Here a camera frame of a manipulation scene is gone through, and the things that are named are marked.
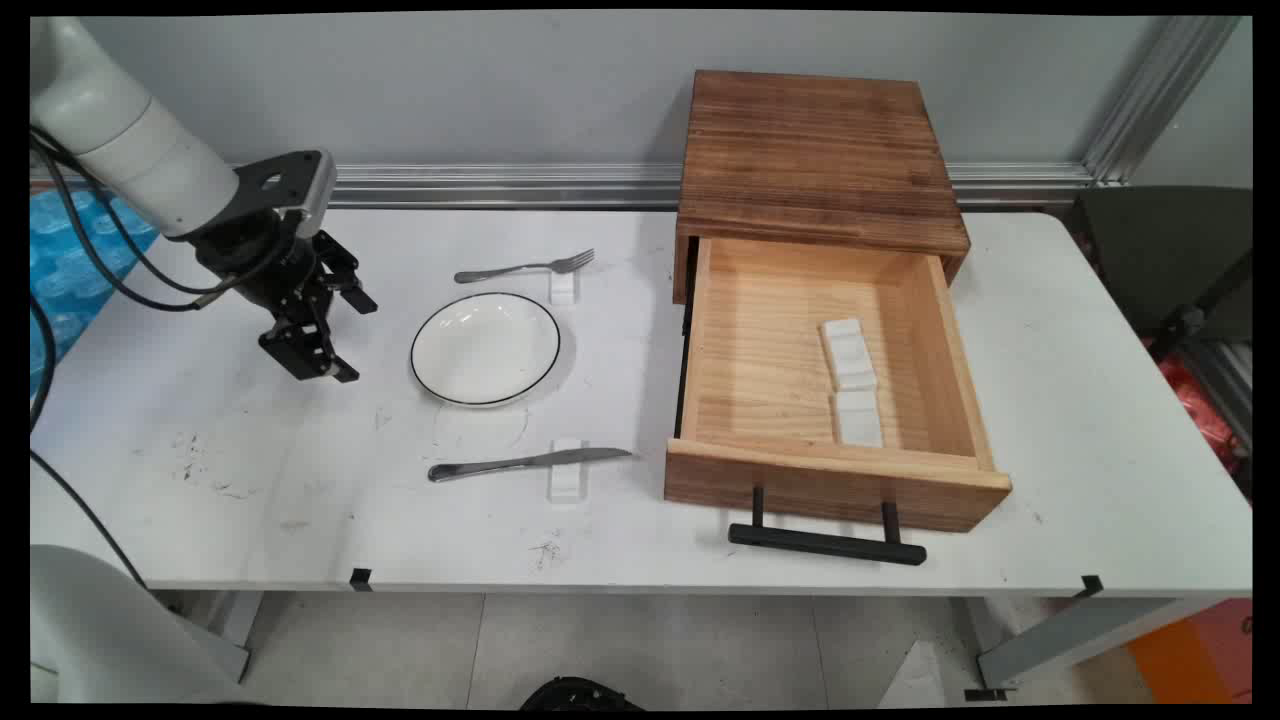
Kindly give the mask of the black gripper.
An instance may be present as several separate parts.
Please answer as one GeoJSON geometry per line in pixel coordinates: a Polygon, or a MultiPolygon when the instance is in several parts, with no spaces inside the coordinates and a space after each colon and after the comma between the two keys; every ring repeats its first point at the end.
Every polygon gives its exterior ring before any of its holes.
{"type": "Polygon", "coordinates": [[[201,266],[276,319],[259,347],[297,380],[330,377],[340,383],[360,373],[334,350],[328,314],[337,292],[358,314],[379,306],[357,277],[358,260],[325,231],[297,236],[298,211],[261,211],[195,237],[201,266]]]}

